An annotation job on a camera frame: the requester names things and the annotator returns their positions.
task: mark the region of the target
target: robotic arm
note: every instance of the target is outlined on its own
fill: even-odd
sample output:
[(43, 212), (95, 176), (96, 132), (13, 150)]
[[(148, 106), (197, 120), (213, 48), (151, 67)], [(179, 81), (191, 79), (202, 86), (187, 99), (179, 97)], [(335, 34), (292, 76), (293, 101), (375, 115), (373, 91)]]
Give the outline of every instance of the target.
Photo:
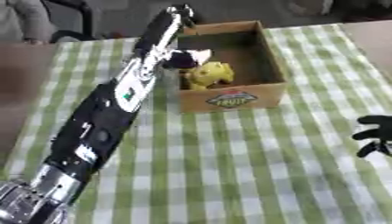
[(109, 160), (153, 89), (161, 66), (188, 68), (210, 51), (178, 51), (169, 45), (195, 13), (187, 4), (163, 10), (134, 46), (114, 79), (99, 85), (73, 112), (30, 183), (0, 183), (0, 224), (62, 223), (92, 176)]

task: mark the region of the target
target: green and white tablecloth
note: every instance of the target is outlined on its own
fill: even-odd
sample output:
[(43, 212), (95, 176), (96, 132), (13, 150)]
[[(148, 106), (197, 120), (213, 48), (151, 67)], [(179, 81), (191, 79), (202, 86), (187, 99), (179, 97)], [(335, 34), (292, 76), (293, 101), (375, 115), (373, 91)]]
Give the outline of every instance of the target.
[[(278, 108), (179, 113), (166, 74), (69, 223), (392, 223), (391, 159), (355, 156), (356, 118), (390, 83), (340, 25), (266, 30), (288, 81)], [(6, 174), (30, 177), (78, 102), (133, 39), (60, 46)]]

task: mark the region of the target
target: hand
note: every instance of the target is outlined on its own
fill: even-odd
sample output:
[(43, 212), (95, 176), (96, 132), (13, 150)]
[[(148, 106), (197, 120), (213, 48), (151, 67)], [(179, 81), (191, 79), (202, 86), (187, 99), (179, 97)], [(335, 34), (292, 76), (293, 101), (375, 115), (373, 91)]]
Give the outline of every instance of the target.
[(365, 145), (357, 153), (359, 158), (364, 158), (369, 153), (373, 151), (379, 151), (388, 156), (392, 157), (387, 147), (387, 141), (392, 141), (392, 116), (385, 115), (367, 115), (358, 119), (358, 123), (361, 124), (378, 124), (380, 127), (378, 129), (369, 129), (356, 133), (353, 135), (354, 140), (364, 140), (364, 139), (379, 139), (380, 142), (372, 142)]

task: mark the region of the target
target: person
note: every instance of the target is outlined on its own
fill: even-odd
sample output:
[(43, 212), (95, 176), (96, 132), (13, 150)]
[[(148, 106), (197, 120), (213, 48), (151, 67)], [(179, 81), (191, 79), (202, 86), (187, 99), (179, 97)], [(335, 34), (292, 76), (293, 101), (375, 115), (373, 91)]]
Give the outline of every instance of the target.
[(358, 123), (364, 125), (378, 124), (377, 129), (368, 129), (353, 135), (357, 141), (365, 139), (375, 139), (360, 149), (357, 153), (359, 158), (364, 158), (373, 151), (379, 151), (392, 157), (389, 151), (389, 142), (392, 141), (392, 116), (386, 115), (366, 115), (358, 119)]
[(42, 44), (54, 26), (40, 0), (0, 0), (0, 43)]

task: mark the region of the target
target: yellow toy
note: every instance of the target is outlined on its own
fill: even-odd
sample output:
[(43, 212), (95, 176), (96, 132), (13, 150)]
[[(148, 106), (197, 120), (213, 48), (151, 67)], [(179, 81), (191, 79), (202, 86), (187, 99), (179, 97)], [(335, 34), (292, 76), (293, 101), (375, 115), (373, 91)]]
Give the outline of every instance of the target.
[(207, 87), (219, 81), (231, 83), (235, 76), (228, 63), (220, 62), (208, 62), (204, 66), (198, 66), (183, 72), (185, 72), (185, 78), (189, 82), (190, 89), (193, 90), (206, 90)]

